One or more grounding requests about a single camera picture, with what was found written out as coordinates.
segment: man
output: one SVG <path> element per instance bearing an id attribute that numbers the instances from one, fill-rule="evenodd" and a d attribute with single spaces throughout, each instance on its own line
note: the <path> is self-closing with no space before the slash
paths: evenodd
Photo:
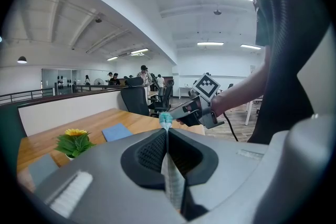
<path id="1" fill-rule="evenodd" d="M 113 78 L 111 78 L 109 81 L 109 85 L 120 85 L 120 81 L 117 77 L 118 77 L 118 73 L 114 73 Z"/>
<path id="2" fill-rule="evenodd" d="M 158 78 L 156 79 L 156 82 L 159 85 L 159 95 L 163 95 L 164 78 L 162 78 L 160 74 L 158 74 Z"/>
<path id="3" fill-rule="evenodd" d="M 143 80 L 142 85 L 146 86 L 148 88 L 148 91 L 150 91 L 149 85 L 152 83 L 152 76 L 147 71 L 148 68 L 145 65 L 141 66 L 141 71 L 137 74 L 137 77 L 141 77 Z"/>
<path id="4" fill-rule="evenodd" d="M 109 76 L 110 78 L 112 78 L 112 77 L 113 77 L 113 73 L 112 73 L 112 72 L 109 72 L 108 76 Z M 108 85 L 111 85 L 111 84 L 110 84 L 110 80 L 106 80 L 105 82 L 107 82 Z"/>
<path id="5" fill-rule="evenodd" d="M 269 144 L 276 132 L 288 130 L 313 114 L 297 73 L 322 40 L 330 20 L 321 0 L 253 2 L 257 13 L 256 45 L 265 47 L 265 58 L 248 78 L 213 97 L 211 107 L 220 116 L 264 95 L 248 142 Z"/>

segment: black chair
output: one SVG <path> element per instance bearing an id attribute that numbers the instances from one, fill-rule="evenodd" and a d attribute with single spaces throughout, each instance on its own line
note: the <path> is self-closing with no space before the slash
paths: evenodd
<path id="1" fill-rule="evenodd" d="M 149 109 L 142 86 L 142 78 L 128 78 L 129 87 L 121 89 L 121 97 L 129 112 L 149 116 Z"/>
<path id="2" fill-rule="evenodd" d="M 173 85 L 169 84 L 166 88 L 166 92 L 164 95 L 158 95 L 157 97 L 160 99 L 160 102 L 158 102 L 156 99 L 149 98 L 149 100 L 153 101 L 148 108 L 153 109 L 154 113 L 151 116 L 159 116 L 157 113 L 168 111 L 170 109 L 170 95 L 173 90 Z"/>

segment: white cloth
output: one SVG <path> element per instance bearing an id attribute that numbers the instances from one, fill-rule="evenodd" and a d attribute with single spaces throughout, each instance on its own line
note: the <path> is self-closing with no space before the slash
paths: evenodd
<path id="1" fill-rule="evenodd" d="M 156 79 L 156 82 L 158 83 L 160 88 L 163 88 L 164 86 L 164 78 L 160 77 Z"/>

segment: wooden table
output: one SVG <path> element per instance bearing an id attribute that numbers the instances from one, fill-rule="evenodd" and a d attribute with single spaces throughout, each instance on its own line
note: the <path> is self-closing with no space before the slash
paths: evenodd
<path id="1" fill-rule="evenodd" d="M 156 91 L 149 91 L 148 92 L 148 98 L 149 97 L 152 97 L 152 96 L 154 96 L 154 95 L 157 95 L 159 92 L 156 92 Z"/>
<path id="2" fill-rule="evenodd" d="M 70 160 L 64 153 L 54 150 L 57 136 L 64 134 L 66 129 L 80 129 L 88 131 L 90 141 L 94 144 L 106 143 L 102 130 L 122 123 L 132 134 L 138 134 L 153 129 L 160 129 L 158 118 L 133 114 L 118 109 L 110 109 L 101 113 L 64 124 L 62 126 L 44 131 L 21 140 L 17 158 L 18 181 L 29 190 L 34 191 L 35 186 L 28 171 L 28 165 L 37 161 L 45 154 L 50 154 L 56 164 L 61 167 Z M 205 134 L 202 125 L 187 127 L 173 121 L 173 128 L 185 129 L 197 134 Z"/>
<path id="3" fill-rule="evenodd" d="M 156 91 L 149 91 L 147 94 L 147 105 L 150 105 L 152 103 L 151 100 L 148 100 L 150 97 L 153 97 L 155 95 L 157 95 L 159 92 Z"/>

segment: blue notebook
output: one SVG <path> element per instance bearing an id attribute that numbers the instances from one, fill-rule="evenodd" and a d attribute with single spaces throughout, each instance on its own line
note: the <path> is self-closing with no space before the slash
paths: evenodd
<path id="1" fill-rule="evenodd" d="M 121 123 L 118 123 L 117 125 L 112 127 L 108 127 L 102 130 L 102 132 L 107 142 L 111 142 L 132 135 L 132 133 Z"/>

